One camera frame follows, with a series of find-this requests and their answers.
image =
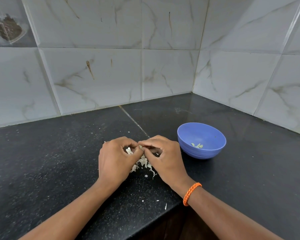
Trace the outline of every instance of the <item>person's left hand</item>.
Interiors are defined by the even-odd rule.
[[[126,153],[124,147],[130,147],[134,153]],[[142,155],[138,143],[125,136],[105,142],[99,154],[98,180],[116,190]]]

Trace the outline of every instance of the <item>forearm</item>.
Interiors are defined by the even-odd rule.
[[[179,188],[184,197],[187,190],[195,183],[188,179]],[[281,239],[266,228],[254,222],[244,214],[228,206],[201,187],[197,187],[188,199],[188,204],[211,228],[220,240],[237,239]]]
[[[115,188],[96,183],[69,205],[24,235],[28,239],[75,239]]]

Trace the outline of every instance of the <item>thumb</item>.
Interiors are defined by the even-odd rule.
[[[143,149],[144,149],[144,155],[145,155],[145,157],[148,159],[148,161],[150,162],[150,164],[154,168],[156,168],[158,158],[155,155],[153,155],[152,152],[148,148],[143,147]]]
[[[143,148],[141,149],[139,146],[135,148],[135,151],[133,154],[130,154],[128,157],[131,159],[133,164],[135,164],[140,157],[143,155]]]

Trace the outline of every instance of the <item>plastic bowl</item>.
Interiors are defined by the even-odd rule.
[[[202,123],[185,123],[178,128],[178,141],[180,147],[189,156],[197,159],[215,157],[227,143],[225,136],[216,128]]]

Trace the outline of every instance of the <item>granite countertop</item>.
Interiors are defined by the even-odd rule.
[[[182,154],[188,174],[280,237],[300,239],[299,134],[195,94],[123,108],[149,136],[177,140],[186,122],[219,129],[227,145],[218,156]],[[0,128],[0,239],[21,237],[80,196],[98,178],[102,143],[121,136],[147,139],[119,107]],[[158,175],[138,170],[78,238],[127,239],[181,203]]]

